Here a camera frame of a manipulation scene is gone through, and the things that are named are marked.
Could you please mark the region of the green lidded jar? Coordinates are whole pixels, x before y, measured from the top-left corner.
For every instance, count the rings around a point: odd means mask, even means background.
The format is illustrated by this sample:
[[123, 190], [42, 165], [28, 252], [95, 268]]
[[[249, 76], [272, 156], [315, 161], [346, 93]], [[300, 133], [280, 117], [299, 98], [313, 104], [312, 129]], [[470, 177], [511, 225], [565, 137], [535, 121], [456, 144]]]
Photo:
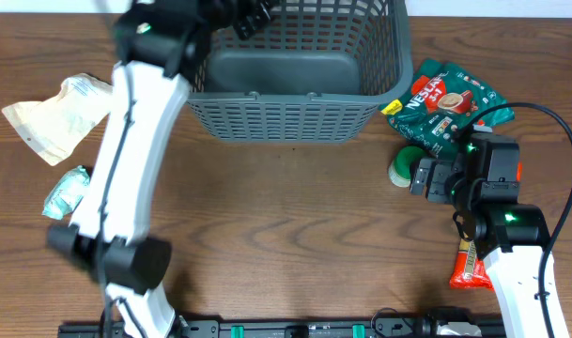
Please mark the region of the green lidded jar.
[[411, 165], [426, 155], [426, 152], [418, 146], [405, 146], [394, 157], [388, 167], [388, 176], [391, 182], [400, 188], [410, 185]]

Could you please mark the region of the green Nescafe coffee bag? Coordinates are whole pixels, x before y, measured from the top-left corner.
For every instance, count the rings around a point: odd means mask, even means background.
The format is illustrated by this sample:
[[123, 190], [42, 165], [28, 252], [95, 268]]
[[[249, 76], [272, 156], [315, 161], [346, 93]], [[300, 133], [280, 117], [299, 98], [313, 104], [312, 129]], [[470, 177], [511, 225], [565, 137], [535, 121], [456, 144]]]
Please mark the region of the green Nescafe coffee bag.
[[488, 108], [507, 103], [498, 91], [452, 62], [425, 60], [410, 88], [378, 111], [412, 144], [441, 160], [458, 151], [456, 131]]

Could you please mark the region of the pale green tissue packet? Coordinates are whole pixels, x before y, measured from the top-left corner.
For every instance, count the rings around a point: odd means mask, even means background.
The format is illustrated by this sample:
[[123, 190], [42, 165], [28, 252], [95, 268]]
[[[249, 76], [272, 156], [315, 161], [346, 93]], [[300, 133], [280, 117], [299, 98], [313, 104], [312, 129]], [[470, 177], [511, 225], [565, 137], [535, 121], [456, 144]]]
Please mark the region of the pale green tissue packet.
[[78, 207], [89, 184], [90, 175], [82, 165], [69, 170], [46, 197], [41, 215], [62, 220]]

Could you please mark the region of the beige paper pouch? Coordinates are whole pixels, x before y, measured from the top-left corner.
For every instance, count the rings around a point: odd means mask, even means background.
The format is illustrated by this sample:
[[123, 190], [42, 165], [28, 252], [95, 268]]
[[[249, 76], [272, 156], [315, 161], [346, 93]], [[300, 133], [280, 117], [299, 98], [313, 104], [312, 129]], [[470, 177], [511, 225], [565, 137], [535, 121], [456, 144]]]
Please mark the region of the beige paper pouch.
[[86, 73], [65, 79], [45, 101], [21, 101], [2, 114], [26, 144], [49, 165], [68, 158], [110, 111], [113, 87]]

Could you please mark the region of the red spaghetti packet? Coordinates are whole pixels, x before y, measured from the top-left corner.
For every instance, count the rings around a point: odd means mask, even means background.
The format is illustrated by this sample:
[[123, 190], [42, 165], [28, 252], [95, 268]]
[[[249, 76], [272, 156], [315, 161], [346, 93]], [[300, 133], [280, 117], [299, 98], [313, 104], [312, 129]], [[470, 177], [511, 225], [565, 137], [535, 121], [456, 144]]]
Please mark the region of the red spaghetti packet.
[[477, 257], [472, 241], [460, 241], [449, 285], [453, 289], [493, 289], [484, 262]]

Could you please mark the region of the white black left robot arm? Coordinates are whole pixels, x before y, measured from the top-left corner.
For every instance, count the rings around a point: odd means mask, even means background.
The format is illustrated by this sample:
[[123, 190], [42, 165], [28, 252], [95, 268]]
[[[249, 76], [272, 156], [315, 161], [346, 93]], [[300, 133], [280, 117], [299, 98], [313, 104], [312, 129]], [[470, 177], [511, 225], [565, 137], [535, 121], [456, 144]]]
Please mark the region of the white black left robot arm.
[[99, 285], [100, 335], [118, 310], [130, 337], [178, 337], [185, 321], [162, 284], [172, 248], [149, 235], [154, 188], [170, 133], [212, 34], [250, 38], [271, 21], [257, 0], [133, 2], [112, 28], [117, 61], [110, 114], [85, 197], [47, 243]]

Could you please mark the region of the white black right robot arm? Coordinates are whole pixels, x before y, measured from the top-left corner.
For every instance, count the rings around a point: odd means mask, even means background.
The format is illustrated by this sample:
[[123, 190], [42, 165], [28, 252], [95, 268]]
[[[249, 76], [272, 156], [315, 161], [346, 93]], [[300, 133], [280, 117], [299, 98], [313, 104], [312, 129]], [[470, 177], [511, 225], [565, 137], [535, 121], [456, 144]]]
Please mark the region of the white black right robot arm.
[[454, 208], [460, 237], [473, 244], [496, 294], [509, 337], [566, 337], [552, 257], [539, 207], [518, 200], [519, 145], [477, 132], [450, 161], [423, 157], [410, 166], [410, 191]]

